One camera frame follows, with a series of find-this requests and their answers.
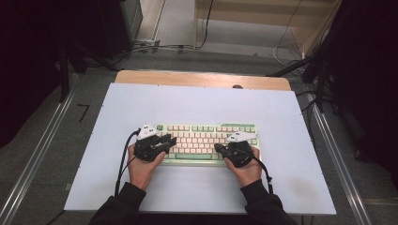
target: white keyboard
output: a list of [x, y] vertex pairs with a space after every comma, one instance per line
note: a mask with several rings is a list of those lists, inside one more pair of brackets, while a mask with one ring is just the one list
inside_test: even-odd
[[[163, 160], [162, 165], [225, 166], [222, 156], [214, 149], [214, 143], [228, 144], [226, 138], [237, 131], [257, 134], [254, 124], [186, 125], [158, 124], [160, 135], [177, 137], [176, 145]], [[248, 140], [259, 148], [258, 139]]]

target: white table surface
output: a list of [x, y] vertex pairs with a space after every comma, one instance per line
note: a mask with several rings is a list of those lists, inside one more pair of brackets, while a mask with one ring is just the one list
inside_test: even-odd
[[[114, 194], [126, 139], [145, 123], [254, 123], [284, 210], [336, 214], [294, 92], [127, 83], [109, 87], [65, 210], [98, 210]], [[121, 187], [126, 181], [127, 172]], [[263, 183], [268, 188], [264, 173]], [[226, 168], [160, 166], [146, 192], [144, 212], [245, 213], [246, 201]]]

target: black cloth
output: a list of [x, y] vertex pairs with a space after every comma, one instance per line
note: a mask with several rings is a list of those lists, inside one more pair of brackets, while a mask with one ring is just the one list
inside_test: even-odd
[[[284, 212], [279, 197], [268, 194], [261, 179], [240, 190], [248, 203], [245, 207], [246, 212], [258, 224], [297, 224]], [[108, 201], [93, 216], [89, 225], [136, 224], [139, 207], [145, 195], [145, 191], [130, 183], [125, 183], [116, 197], [109, 197]]]

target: person's left hand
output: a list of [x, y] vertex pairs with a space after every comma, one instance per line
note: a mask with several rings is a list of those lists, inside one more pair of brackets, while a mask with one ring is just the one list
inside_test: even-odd
[[[129, 146], [128, 162], [135, 158], [134, 146], [135, 144]], [[153, 162], [146, 162], [139, 158], [135, 158], [128, 166], [130, 183], [142, 190], [146, 190], [150, 180], [152, 179], [153, 172], [159, 164], [161, 164], [165, 155], [165, 152], [161, 152]]]

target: metal rail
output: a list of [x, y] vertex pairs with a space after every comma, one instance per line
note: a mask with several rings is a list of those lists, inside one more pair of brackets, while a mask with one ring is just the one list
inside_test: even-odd
[[[309, 95], [308, 99], [310, 101], [314, 100], [313, 95]], [[357, 220], [358, 224], [371, 225], [372, 221], [369, 218], [355, 182], [345, 165], [342, 155], [340, 154], [339, 147], [330, 131], [327, 119], [325, 118], [325, 115], [319, 111], [316, 105], [314, 105], [314, 116], [319, 128], [321, 129], [322, 136], [325, 139], [326, 146], [329, 150], [336, 172], [339, 175], [340, 181], [342, 182], [345, 195], [349, 204], [351, 205], [355, 219]]]
[[23, 170], [23, 173], [20, 175], [8, 195], [6, 203], [0, 213], [0, 224], [9, 225], [14, 219], [14, 216], [17, 213], [23, 197], [29, 189], [32, 180], [36, 175], [38, 167], [40, 166], [41, 161], [44, 159], [44, 156], [47, 153], [54, 134], [58, 130], [58, 127], [68, 110], [69, 104], [74, 97], [74, 93], [77, 85], [79, 84], [79, 81], [79, 75], [76, 73], [73, 74], [71, 79], [72, 86], [68, 96], [63, 103], [58, 104], [49, 125], [46, 127], [43, 135], [40, 138], [40, 141], [38, 142], [38, 145], [36, 146], [35, 151], [32, 154], [32, 157], [29, 159]]

